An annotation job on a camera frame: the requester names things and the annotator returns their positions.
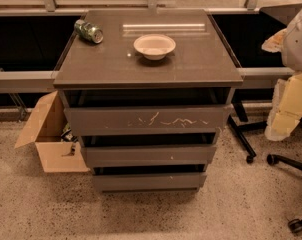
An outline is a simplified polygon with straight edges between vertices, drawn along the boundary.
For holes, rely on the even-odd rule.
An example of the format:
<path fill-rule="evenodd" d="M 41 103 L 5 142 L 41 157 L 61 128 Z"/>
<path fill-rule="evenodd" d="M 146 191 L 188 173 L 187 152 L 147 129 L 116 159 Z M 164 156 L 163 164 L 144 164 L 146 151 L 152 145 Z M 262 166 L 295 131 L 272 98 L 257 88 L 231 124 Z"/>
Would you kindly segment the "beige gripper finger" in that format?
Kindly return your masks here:
<path fill-rule="evenodd" d="M 272 35 L 270 38 L 264 41 L 261 48 L 264 51 L 271 52 L 271 53 L 277 53 L 282 50 L 283 47 L 283 39 L 287 32 L 287 29 L 284 28 L 274 35 Z"/>

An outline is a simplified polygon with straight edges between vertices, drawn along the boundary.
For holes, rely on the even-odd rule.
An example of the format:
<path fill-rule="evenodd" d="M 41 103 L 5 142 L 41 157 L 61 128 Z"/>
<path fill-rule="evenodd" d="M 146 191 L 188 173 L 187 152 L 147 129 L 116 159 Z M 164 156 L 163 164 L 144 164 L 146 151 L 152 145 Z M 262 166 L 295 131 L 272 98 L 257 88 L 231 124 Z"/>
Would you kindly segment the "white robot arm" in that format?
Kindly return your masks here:
<path fill-rule="evenodd" d="M 268 140 L 282 141 L 302 118 L 302 9 L 285 29 L 265 40 L 261 48 L 280 52 L 283 65 L 294 71 L 287 80 L 277 81 L 265 129 Z"/>

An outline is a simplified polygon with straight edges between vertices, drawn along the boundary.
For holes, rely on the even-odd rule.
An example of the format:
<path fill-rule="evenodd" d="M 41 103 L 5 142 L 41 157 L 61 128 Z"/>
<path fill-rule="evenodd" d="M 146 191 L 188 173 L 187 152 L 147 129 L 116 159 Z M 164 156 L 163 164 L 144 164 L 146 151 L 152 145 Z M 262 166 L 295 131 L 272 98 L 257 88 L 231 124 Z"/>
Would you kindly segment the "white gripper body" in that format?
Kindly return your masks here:
<path fill-rule="evenodd" d="M 265 136 L 271 141 L 289 137 L 302 118 L 302 73 L 287 81 L 279 79 L 274 88 L 272 109 L 267 119 Z"/>

